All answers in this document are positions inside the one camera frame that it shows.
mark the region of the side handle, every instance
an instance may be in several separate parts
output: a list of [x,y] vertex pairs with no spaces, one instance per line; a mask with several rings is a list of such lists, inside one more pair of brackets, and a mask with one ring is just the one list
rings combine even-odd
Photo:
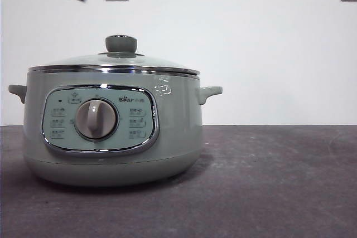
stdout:
[[27,86],[9,85],[9,92],[20,97],[21,102],[25,103]]
[[207,86],[205,88],[199,88],[199,104],[205,104],[208,97],[222,94],[222,92],[223,88],[221,86]]

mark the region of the chrome trim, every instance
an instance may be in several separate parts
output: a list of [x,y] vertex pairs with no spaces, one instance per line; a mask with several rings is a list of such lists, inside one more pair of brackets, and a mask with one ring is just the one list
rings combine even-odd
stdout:
[[29,72],[47,71],[47,72],[132,72],[146,71],[157,74],[158,72],[166,72],[168,75],[184,74],[184,75],[199,75],[200,72],[193,69],[174,68],[174,67],[150,67],[150,66],[134,66],[134,65],[46,65],[34,66],[28,69]]
[[78,157],[108,157],[108,156],[123,156],[127,154],[139,153],[147,150],[155,143],[156,139],[158,138],[160,128],[159,128],[159,121],[158,121],[158,114],[157,114],[157,105],[153,94],[145,88],[137,87],[137,86],[117,86],[117,85],[107,85],[106,89],[121,89],[121,90],[138,90],[143,92],[145,95],[148,96],[150,100],[150,105],[152,109],[152,121],[153,121],[153,130],[151,135],[146,139],[144,142],[122,149],[101,149],[101,150],[76,150],[76,149],[67,149],[62,148],[56,145],[53,145],[49,140],[47,140],[44,132],[44,119],[45,119],[45,109],[47,104],[48,97],[56,91],[59,90],[68,90],[68,89],[82,89],[82,88],[101,88],[101,85],[70,85],[70,86],[60,86],[50,93],[48,93],[45,101],[44,111],[42,115],[42,124],[41,124],[41,133],[42,137],[45,141],[46,146],[53,150],[54,152],[58,152],[61,154],[65,154],[66,156],[78,156]]

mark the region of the concrete floor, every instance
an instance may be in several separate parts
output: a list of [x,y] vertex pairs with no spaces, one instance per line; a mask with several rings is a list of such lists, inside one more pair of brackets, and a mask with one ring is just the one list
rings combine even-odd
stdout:
[[1,127],[1,237],[357,237],[357,126],[204,127],[186,173],[122,188],[34,177]]

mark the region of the function label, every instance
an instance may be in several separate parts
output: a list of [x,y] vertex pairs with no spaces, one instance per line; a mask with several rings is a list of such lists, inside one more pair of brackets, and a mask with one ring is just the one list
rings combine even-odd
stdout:
[[130,108],[130,116],[145,116],[146,111],[141,108]]
[[131,128],[143,128],[146,125],[144,117],[134,117],[130,118],[130,127]]
[[140,139],[145,137],[145,131],[142,130],[131,130],[129,132],[129,138],[130,139]]
[[51,127],[52,128],[65,128],[64,126],[64,119],[53,119],[51,121]]
[[64,139],[64,130],[52,130],[51,138],[52,139]]
[[51,115],[52,116],[66,116],[66,110],[63,107],[53,108],[51,110]]

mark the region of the lid knob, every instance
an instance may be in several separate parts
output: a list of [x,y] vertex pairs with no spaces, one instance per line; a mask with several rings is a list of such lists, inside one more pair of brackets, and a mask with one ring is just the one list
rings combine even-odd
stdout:
[[105,39],[105,46],[109,52],[130,52],[135,53],[137,40],[131,36],[114,35]]

